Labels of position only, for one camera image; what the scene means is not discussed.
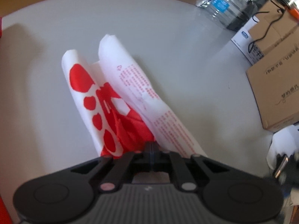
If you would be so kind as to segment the clear plastic water bottle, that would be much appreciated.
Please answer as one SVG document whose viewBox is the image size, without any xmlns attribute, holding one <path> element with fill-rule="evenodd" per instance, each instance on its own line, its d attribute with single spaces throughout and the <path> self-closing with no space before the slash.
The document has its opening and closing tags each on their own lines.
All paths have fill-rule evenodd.
<svg viewBox="0 0 299 224">
<path fill-rule="evenodd" d="M 228 30 L 238 31 L 258 11 L 253 0 L 197 0 L 210 19 Z"/>
</svg>

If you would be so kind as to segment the brown cardboard box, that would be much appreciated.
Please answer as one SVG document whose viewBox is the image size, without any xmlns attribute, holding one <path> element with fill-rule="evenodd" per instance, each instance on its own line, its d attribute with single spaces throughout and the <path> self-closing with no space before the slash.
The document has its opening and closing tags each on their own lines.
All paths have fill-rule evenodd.
<svg viewBox="0 0 299 224">
<path fill-rule="evenodd" d="M 264 56 L 246 74 L 263 128 L 277 132 L 298 122 L 298 20 L 277 0 L 256 17 L 249 34 Z"/>
</svg>

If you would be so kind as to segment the white printed small box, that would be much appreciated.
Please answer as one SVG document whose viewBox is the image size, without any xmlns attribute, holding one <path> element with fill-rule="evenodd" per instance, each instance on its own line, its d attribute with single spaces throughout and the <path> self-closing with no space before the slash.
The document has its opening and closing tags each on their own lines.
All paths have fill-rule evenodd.
<svg viewBox="0 0 299 224">
<path fill-rule="evenodd" d="M 251 52 L 249 52 L 249 45 L 253 42 L 249 30 L 259 22 L 256 16 L 251 17 L 243 27 L 232 37 L 231 41 L 243 53 L 251 65 L 258 62 L 264 55 L 256 45 L 253 45 Z"/>
</svg>

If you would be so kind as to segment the white red shopping bag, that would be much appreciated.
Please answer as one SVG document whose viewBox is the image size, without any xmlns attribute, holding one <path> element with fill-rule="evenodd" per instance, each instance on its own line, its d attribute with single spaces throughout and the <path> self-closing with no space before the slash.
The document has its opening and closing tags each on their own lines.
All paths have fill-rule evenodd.
<svg viewBox="0 0 299 224">
<path fill-rule="evenodd" d="M 76 50 L 62 57 L 68 87 L 98 155 L 119 158 L 144 150 L 150 141 L 183 157 L 204 155 L 116 36 L 101 39 L 98 57 L 93 64 Z"/>
</svg>

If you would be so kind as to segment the white crumpled cloth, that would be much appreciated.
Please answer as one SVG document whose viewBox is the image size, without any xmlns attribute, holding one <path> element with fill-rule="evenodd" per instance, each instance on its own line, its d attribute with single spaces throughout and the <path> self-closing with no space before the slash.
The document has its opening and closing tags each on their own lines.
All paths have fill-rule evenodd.
<svg viewBox="0 0 299 224">
<path fill-rule="evenodd" d="M 276 168 L 277 156 L 290 157 L 298 151 L 298 124 L 290 125 L 273 134 L 266 161 L 271 170 Z"/>
</svg>

